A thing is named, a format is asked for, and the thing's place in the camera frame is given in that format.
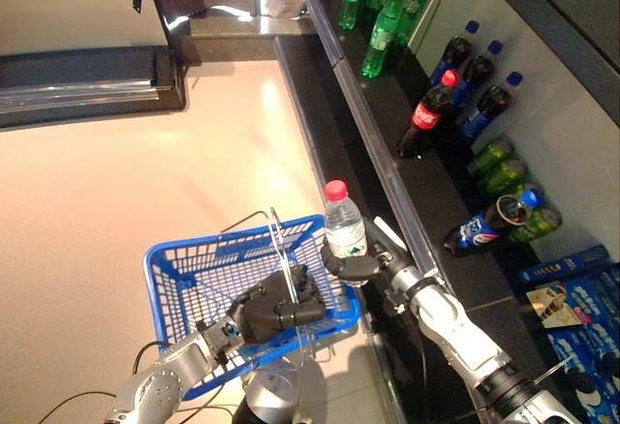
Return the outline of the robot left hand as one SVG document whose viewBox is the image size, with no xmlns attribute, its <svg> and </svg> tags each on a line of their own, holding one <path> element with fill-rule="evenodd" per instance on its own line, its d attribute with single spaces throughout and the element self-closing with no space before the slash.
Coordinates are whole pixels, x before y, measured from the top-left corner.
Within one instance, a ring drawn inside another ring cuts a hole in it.
<svg viewBox="0 0 620 424">
<path fill-rule="evenodd" d="M 326 303 L 305 264 L 291 268 L 296 303 L 290 297 L 282 271 L 270 274 L 237 296 L 226 315 L 238 326 L 245 345 L 258 345 L 281 332 L 326 317 Z"/>
</svg>

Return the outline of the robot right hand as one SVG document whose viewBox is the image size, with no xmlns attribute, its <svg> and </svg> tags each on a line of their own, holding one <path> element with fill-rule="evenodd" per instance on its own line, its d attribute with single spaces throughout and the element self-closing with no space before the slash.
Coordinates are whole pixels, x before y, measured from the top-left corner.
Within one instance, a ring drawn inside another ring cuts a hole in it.
<svg viewBox="0 0 620 424">
<path fill-rule="evenodd" d="M 393 241 L 392 236 L 397 234 L 382 217 L 363 217 L 362 221 L 368 243 L 364 256 L 338 257 L 324 238 L 321 258 L 332 276 L 349 285 L 363 284 L 381 274 L 390 281 L 400 270 L 414 264 L 407 249 Z"/>
</svg>

